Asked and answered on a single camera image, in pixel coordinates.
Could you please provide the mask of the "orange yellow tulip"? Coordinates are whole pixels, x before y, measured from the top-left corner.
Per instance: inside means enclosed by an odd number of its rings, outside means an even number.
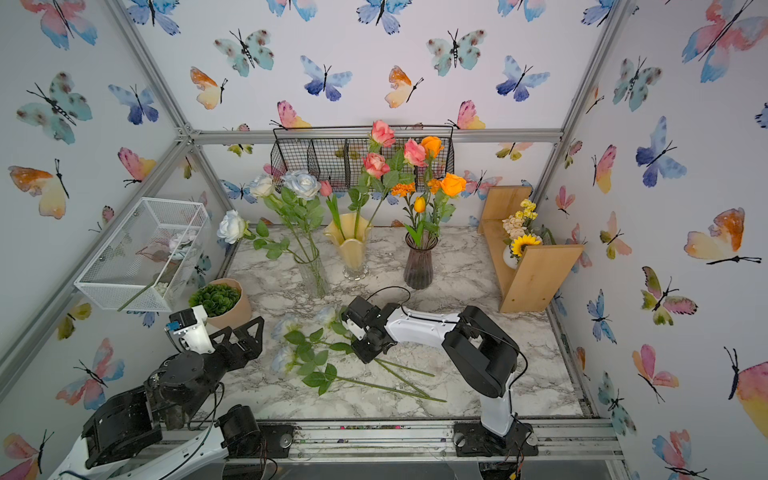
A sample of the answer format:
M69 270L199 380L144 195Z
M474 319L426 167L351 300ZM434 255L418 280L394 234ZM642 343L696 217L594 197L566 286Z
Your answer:
M406 229L414 246L419 249L429 241L431 220L427 207L428 199L424 196L415 197L411 194L406 198L406 213L409 220Z

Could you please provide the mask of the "orange marigold flower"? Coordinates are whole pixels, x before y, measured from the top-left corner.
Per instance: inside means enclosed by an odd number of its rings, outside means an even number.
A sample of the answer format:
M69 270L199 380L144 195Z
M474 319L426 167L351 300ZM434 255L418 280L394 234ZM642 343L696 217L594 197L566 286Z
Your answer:
M420 225L420 212L418 211L417 203L420 200L420 197L416 194L415 184L396 184L391 190L391 194L394 197L403 198L405 200L406 206L403 210L406 212L408 218L405 227L412 240L417 243L416 234L419 232Z

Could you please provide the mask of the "small pink rosebud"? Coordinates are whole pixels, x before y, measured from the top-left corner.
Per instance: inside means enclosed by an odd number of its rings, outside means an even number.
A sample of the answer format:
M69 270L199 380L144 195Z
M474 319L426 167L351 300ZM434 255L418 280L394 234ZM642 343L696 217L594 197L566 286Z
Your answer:
M346 240L345 233L341 222L341 216L339 212L338 199L333 192L333 188L329 180L320 182L319 193L326 198L326 205L331 213L333 225L336 227L342 241Z

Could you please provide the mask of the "orange rose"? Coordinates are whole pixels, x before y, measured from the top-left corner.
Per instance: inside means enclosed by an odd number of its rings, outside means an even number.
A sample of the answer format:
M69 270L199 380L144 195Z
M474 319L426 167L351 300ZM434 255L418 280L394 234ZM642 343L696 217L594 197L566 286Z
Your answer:
M424 164L419 168L423 181L428 183L431 180L440 179L442 173L439 156L443 150L442 140L435 136L428 136L422 139L420 145L425 150Z
M440 200L439 236L441 224L447 223L452 218L454 212L456 211L455 201L466 190L467 186L467 181L463 177L459 177L451 173L447 173L445 177L440 181L442 188Z

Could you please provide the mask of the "pink rose tall stem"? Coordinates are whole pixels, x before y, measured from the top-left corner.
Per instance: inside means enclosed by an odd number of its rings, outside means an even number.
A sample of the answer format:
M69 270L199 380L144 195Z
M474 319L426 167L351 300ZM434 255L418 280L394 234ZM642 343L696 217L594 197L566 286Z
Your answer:
M384 147L391 147L394 144L395 144L394 130L382 120L375 121L373 123L372 129L369 135L368 153L375 152L382 155L381 150Z

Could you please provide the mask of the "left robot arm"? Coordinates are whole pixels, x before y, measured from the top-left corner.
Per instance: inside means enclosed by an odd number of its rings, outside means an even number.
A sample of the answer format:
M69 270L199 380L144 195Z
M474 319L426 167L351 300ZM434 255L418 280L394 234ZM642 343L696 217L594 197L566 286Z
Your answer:
M110 398L86 421L53 479L117 478L118 469L159 443L174 421L188 426L223 377L244 368L263 350L265 321L256 317L236 329L209 336L212 351L178 352L167 358L140 387ZM210 463L261 455L265 441L251 410L236 405L213 414L187 443L125 473L127 479L182 479Z

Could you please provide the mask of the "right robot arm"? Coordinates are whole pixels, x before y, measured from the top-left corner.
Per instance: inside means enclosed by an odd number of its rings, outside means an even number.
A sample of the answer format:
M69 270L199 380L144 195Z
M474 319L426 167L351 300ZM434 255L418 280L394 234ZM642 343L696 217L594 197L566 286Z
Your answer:
M519 345L476 306L458 313L426 313L399 303L383 307L356 297L341 314L352 334L352 351L364 363L391 347L409 343L442 350L464 381L481 397L482 427L501 439L517 422L513 385L527 372Z

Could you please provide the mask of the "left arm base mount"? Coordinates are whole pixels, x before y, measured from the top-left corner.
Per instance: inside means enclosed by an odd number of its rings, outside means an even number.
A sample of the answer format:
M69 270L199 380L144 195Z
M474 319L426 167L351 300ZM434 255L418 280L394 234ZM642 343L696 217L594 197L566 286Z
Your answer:
M223 436L228 459L285 459L294 443L296 427L287 423L257 421L247 405L235 405L214 422Z

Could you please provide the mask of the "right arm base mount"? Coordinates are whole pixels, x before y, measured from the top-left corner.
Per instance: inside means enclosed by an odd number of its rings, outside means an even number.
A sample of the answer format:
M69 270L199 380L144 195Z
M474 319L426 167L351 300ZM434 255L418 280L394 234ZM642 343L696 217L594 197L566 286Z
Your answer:
M480 422L457 422L453 425L453 443L459 457L522 458L539 454L538 437L532 425L517 420L502 436L490 432Z

